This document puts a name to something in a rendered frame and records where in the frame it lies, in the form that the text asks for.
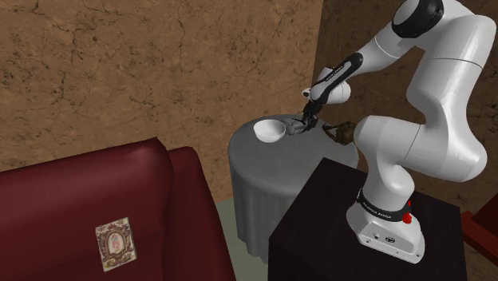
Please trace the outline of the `brown ornate figure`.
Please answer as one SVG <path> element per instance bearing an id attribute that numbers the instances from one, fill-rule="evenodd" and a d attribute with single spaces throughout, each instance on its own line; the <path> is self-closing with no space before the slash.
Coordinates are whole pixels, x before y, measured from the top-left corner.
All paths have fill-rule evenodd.
<path id="1" fill-rule="evenodd" d="M 348 145 L 354 141 L 354 130 L 356 124 L 351 121 L 346 121 L 338 125 L 330 125 L 325 123 L 322 125 L 322 130 L 334 142 Z"/>

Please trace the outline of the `white bowl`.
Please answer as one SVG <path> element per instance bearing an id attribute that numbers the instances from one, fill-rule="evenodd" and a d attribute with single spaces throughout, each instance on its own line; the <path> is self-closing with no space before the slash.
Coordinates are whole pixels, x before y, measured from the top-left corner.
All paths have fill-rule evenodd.
<path id="1" fill-rule="evenodd" d="M 266 119 L 258 121 L 253 126 L 256 137 L 263 143 L 275 143 L 283 138 L 286 126 L 278 120 Z"/>

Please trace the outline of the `round table with grey cloth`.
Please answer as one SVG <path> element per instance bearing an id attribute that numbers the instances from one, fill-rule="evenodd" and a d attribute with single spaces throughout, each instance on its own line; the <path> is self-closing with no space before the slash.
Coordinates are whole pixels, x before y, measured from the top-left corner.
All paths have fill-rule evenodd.
<path id="1" fill-rule="evenodd" d="M 268 262 L 269 238 L 322 158 L 356 168 L 354 144 L 342 145 L 322 130 L 284 135 L 263 143 L 254 132 L 261 118 L 237 129 L 227 147 L 237 235 L 247 252 Z"/>

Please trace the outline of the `dark robot stand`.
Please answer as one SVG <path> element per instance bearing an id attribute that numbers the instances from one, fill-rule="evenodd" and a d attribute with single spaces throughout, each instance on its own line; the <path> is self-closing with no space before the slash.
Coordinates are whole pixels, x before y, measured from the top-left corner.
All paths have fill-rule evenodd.
<path id="1" fill-rule="evenodd" d="M 366 174 L 322 159 L 269 239 L 268 281 L 468 281 L 460 209 L 419 192 L 425 254 L 412 264 L 365 247 L 346 222 Z"/>

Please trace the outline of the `dark red wooden furniture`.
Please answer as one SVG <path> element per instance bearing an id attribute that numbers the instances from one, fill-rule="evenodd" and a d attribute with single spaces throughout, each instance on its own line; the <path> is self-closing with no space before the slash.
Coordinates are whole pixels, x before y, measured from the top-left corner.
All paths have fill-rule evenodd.
<path id="1" fill-rule="evenodd" d="M 498 193 L 476 214 L 460 218 L 463 240 L 498 267 Z"/>

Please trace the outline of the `small framed portrait card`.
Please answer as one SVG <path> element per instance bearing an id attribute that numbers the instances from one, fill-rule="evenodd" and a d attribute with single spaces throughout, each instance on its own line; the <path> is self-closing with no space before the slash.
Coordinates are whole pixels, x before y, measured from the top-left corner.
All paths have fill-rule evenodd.
<path id="1" fill-rule="evenodd" d="M 95 228 L 103 271 L 111 271 L 137 259 L 128 217 Z"/>

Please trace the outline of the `dark red sofa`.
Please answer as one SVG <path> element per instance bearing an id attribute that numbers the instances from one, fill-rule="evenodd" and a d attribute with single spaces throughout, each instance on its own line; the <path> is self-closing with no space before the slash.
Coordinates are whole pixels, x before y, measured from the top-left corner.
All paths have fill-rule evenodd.
<path id="1" fill-rule="evenodd" d="M 137 259 L 104 272 L 95 228 Z M 193 148 L 156 138 L 0 172 L 0 281 L 236 281 Z"/>

